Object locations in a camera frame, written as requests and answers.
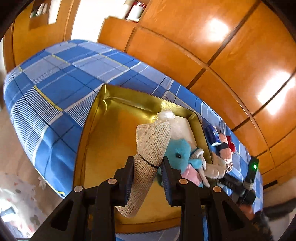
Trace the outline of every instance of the black plastic bracket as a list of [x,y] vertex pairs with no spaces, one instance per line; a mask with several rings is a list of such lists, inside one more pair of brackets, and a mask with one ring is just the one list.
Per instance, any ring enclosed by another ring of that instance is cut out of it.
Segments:
[[[93,188],[75,187],[30,240],[115,241],[114,206],[127,204],[133,168],[134,158],[129,157],[114,178]],[[220,187],[199,188],[182,179],[167,157],[163,158],[161,172],[169,205],[182,207],[179,241],[204,241],[204,215],[209,241],[264,240]]]

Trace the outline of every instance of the black strap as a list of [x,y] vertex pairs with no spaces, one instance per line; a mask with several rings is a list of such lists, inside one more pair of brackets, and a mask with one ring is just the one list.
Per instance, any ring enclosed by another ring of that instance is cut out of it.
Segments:
[[151,164],[150,162],[148,162],[144,157],[142,157],[140,154],[138,154],[147,164],[149,164],[150,166],[152,166],[153,168],[155,168],[155,169],[158,169],[159,168],[159,166],[157,167],[157,166],[155,166],[155,165],[153,165],[153,164]]
[[217,148],[218,148],[219,151],[221,151],[222,149],[227,149],[229,147],[228,147],[228,144],[227,143],[222,142],[221,145],[218,145],[217,146]]

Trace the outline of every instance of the blue can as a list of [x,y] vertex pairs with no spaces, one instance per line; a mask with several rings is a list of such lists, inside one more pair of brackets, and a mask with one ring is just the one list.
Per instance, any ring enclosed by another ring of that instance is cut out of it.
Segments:
[[214,127],[212,125],[208,125],[205,128],[205,134],[206,134],[206,137],[207,137],[209,143],[212,146],[221,145],[221,141],[220,141],[219,134],[217,132],[216,127]]

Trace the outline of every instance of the blue checkered fabric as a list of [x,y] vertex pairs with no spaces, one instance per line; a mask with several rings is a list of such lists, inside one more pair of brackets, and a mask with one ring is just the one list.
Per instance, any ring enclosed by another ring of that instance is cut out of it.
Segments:
[[[207,218],[203,216],[203,231],[204,240],[209,240],[207,229]],[[148,233],[134,233],[134,234],[116,234],[117,241],[177,241],[179,240],[180,227],[173,227],[170,229],[148,232]]]
[[[236,146],[231,175],[243,180],[250,155],[223,120],[201,99],[151,66],[103,44],[72,40],[46,48],[14,68],[4,100],[34,167],[60,196],[72,190],[76,152],[87,114],[105,83],[142,91],[195,111],[230,135]],[[230,195],[231,190],[224,188]],[[255,179],[254,210],[262,208],[262,178]]]

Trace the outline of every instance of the white wall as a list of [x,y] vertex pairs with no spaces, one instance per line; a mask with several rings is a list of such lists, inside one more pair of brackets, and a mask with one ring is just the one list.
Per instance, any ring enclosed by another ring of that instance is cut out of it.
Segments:
[[274,241],[278,241],[279,238],[283,235],[283,233],[286,231],[287,227],[293,220],[295,214],[296,214],[296,209],[294,209],[293,212],[289,213],[288,215],[280,219],[268,222],[272,232],[272,236],[274,237]]
[[71,39],[96,42],[104,18],[117,15],[125,0],[81,0],[74,20]]
[[[277,188],[264,193],[263,205],[264,207],[274,206],[276,204],[284,203],[296,197],[296,177],[290,179],[286,183],[279,185]],[[269,221],[268,224],[272,231],[274,241],[277,241],[285,232],[290,222],[296,214],[296,209],[285,217],[275,221]]]
[[3,39],[0,41],[0,86],[3,85],[4,78],[6,76],[6,69],[3,58]]
[[0,41],[0,111],[2,110],[3,101],[1,100],[2,94],[2,86],[4,82],[4,78],[6,76],[6,69],[4,65],[4,58],[3,58],[3,39]]
[[263,195],[264,207],[283,203],[296,197],[296,177]]

